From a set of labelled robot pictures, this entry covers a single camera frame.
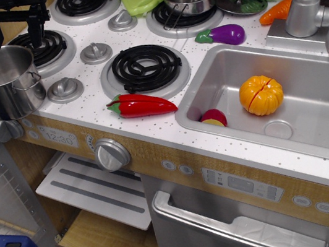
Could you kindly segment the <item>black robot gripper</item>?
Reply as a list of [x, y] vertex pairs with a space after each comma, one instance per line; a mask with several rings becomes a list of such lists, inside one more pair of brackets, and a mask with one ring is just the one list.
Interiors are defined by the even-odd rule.
[[[49, 21], [47, 0], [0, 0], [0, 22], [27, 22], [32, 46], [42, 45], [43, 25]], [[0, 28], [0, 49], [4, 36]]]

